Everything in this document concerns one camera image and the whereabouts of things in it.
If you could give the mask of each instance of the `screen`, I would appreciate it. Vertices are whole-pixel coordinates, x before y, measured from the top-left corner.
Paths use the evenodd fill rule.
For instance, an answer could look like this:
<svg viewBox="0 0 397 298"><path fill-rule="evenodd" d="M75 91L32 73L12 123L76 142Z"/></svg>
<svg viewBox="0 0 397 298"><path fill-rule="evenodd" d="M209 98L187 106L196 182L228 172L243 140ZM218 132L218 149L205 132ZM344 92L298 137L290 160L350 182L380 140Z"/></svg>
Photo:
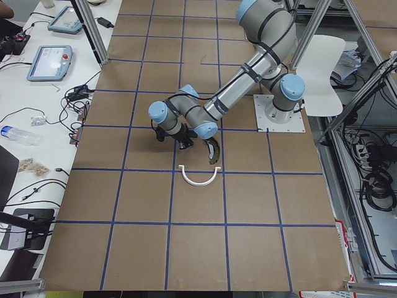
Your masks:
<svg viewBox="0 0 397 298"><path fill-rule="evenodd" d="M32 76L56 76L65 48L42 48Z"/></svg>
<svg viewBox="0 0 397 298"><path fill-rule="evenodd" d="M57 20L52 24L52 26L72 29L79 22L74 9L68 8L62 15L57 18Z"/></svg>

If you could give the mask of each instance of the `water bottle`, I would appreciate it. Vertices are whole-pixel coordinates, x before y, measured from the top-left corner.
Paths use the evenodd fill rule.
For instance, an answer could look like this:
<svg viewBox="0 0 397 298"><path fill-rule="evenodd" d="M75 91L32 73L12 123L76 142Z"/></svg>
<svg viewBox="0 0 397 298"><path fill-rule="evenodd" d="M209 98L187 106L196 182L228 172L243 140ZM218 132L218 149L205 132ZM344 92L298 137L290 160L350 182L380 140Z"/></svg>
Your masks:
<svg viewBox="0 0 397 298"><path fill-rule="evenodd" d="M26 130L17 129L12 126L1 126L0 134L9 140L16 141L24 145L37 145L41 136L36 133L27 132Z"/></svg>

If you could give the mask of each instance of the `metal base plate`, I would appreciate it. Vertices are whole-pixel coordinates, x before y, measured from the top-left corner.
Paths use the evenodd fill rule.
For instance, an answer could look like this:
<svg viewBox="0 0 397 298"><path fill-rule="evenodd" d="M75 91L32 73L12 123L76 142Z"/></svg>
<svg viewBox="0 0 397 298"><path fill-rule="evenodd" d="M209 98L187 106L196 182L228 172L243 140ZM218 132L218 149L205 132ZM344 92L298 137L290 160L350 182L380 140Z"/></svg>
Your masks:
<svg viewBox="0 0 397 298"><path fill-rule="evenodd" d="M259 132L305 132L302 115L300 112L294 113L290 121L284 124L274 123L265 115L265 107L273 99L273 95L254 95L256 124Z"/></svg>

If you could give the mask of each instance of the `black strap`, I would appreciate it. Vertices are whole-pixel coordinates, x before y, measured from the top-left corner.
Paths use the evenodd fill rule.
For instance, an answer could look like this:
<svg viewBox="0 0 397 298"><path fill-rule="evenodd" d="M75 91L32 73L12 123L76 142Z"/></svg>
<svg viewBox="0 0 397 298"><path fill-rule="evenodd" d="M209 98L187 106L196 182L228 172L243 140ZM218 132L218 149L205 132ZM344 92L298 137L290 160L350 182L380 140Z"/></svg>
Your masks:
<svg viewBox="0 0 397 298"><path fill-rule="evenodd" d="M200 105L196 105L196 106L192 106L189 110L187 110L187 112L185 113L184 117L186 119L187 114L191 112L192 109L196 108L196 107L201 107Z"/></svg>
<svg viewBox="0 0 397 298"><path fill-rule="evenodd" d="M168 109L171 110L172 113L178 118L181 113L177 110L177 108L172 104L170 99L166 99L164 103L167 105Z"/></svg>
<svg viewBox="0 0 397 298"><path fill-rule="evenodd" d="M208 116L210 116L213 120L218 121L217 118L215 118L214 116L212 116L209 111L207 111L207 109L205 108L205 106L203 107L203 110L208 114Z"/></svg>
<svg viewBox="0 0 397 298"><path fill-rule="evenodd" d="M250 67L247 63L244 63L243 65L241 65L241 69L251 77L251 79L253 79L255 81L255 83L258 83L261 81L262 77L257 74L252 67Z"/></svg>
<svg viewBox="0 0 397 298"><path fill-rule="evenodd" d="M262 22L262 24L261 24L261 26L259 27L259 30L258 30L258 35L257 35L258 40L261 40L263 30L264 30L266 24L268 23L268 21L270 21L270 19L271 19L275 14L279 13L280 11L284 11L284 9L282 9L282 8L275 9L274 11L272 11L272 12L263 20L263 22Z"/></svg>
<svg viewBox="0 0 397 298"><path fill-rule="evenodd" d="M279 56L277 56L273 49L271 49L266 43L259 42L258 46L262 47L270 56L272 56L277 65L281 64Z"/></svg>
<svg viewBox="0 0 397 298"><path fill-rule="evenodd" d="M272 92L274 86L277 84L278 81L280 81L283 76L287 75L287 73L283 73L281 76L279 76L277 79L274 80L274 82L270 85L269 91Z"/></svg>
<svg viewBox="0 0 397 298"><path fill-rule="evenodd" d="M223 102L221 102L218 98L213 103L213 105L218 110L218 112L221 113L222 115L226 115L229 112L228 107L226 107L225 104Z"/></svg>

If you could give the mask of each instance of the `white chair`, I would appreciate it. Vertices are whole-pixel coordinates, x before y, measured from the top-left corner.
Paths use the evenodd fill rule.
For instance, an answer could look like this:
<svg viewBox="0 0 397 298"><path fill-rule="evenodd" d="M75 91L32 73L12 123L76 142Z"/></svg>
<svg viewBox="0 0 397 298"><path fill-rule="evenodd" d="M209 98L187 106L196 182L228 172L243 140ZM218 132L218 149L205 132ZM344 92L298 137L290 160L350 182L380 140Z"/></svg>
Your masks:
<svg viewBox="0 0 397 298"><path fill-rule="evenodd" d="M342 112L342 103L333 90L329 77L345 47L343 39L314 35L297 66L306 84L303 95L308 116L329 117Z"/></svg>

